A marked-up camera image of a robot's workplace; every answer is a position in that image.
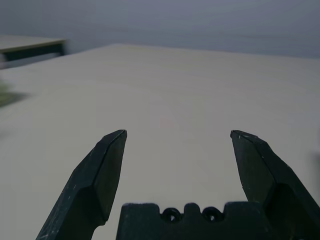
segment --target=blurry green object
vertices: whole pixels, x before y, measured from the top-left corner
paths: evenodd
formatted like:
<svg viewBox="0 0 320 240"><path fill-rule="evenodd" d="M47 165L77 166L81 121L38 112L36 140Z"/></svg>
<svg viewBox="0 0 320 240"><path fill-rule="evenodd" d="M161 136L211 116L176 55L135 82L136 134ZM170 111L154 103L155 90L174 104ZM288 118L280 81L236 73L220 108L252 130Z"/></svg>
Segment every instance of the blurry green object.
<svg viewBox="0 0 320 240"><path fill-rule="evenodd" d="M5 68L5 58L2 54L0 54L0 70ZM14 101L15 99L15 94L12 92L9 92L9 85L5 84L1 80L1 75L0 75L0 107L3 105L7 105Z"/></svg>
<svg viewBox="0 0 320 240"><path fill-rule="evenodd" d="M0 107L11 103L15 99L15 94L8 92L8 85L0 80Z"/></svg>

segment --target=screw hole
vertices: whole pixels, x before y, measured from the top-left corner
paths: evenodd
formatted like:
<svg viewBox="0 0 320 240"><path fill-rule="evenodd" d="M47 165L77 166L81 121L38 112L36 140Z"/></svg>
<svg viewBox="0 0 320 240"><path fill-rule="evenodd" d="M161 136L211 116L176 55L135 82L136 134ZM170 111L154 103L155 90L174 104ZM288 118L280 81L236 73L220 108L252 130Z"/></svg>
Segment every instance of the screw hole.
<svg viewBox="0 0 320 240"><path fill-rule="evenodd" d="M205 208L202 216L210 223L220 222L224 219L223 214L213 206Z"/></svg>
<svg viewBox="0 0 320 240"><path fill-rule="evenodd" d="M177 223L181 220L180 212L175 208L167 208L162 213L162 218L168 223Z"/></svg>

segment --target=wall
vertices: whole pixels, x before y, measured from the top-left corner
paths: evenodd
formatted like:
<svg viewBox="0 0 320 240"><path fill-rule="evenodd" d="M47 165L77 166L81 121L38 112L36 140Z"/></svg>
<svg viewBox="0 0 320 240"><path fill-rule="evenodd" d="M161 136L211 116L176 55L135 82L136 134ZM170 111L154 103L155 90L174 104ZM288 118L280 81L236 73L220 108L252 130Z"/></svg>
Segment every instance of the wall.
<svg viewBox="0 0 320 240"><path fill-rule="evenodd" d="M320 57L318 0L0 1L0 33L67 38L72 53L132 43Z"/></svg>

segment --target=desk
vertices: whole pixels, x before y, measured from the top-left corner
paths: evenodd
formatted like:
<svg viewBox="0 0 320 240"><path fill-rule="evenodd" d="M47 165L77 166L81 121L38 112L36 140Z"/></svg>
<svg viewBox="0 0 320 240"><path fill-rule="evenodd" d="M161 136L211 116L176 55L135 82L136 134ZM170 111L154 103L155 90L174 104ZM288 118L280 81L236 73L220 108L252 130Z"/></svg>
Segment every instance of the desk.
<svg viewBox="0 0 320 240"><path fill-rule="evenodd" d="M320 204L320 61L115 44L8 68L28 97L0 108L1 239L34 240L78 163L126 129L121 206L245 201L230 131L267 141Z"/></svg>
<svg viewBox="0 0 320 240"><path fill-rule="evenodd" d="M0 35L0 54L7 61L45 54L65 55L65 40L45 37Z"/></svg>

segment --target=white table surface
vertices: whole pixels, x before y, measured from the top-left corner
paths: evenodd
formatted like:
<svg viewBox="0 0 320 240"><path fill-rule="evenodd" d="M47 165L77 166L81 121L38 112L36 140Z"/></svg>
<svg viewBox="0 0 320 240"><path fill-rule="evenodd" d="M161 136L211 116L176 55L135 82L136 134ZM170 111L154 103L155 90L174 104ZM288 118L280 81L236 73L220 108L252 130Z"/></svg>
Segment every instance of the white table surface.
<svg viewBox="0 0 320 240"><path fill-rule="evenodd" d="M63 43L60 38L0 34L0 53Z"/></svg>
<svg viewBox="0 0 320 240"><path fill-rule="evenodd" d="M115 44L5 69L25 100L0 108L1 239L33 240L102 136L127 129L109 222L124 203L161 211L244 201L233 129L264 139L320 203L320 61Z"/></svg>

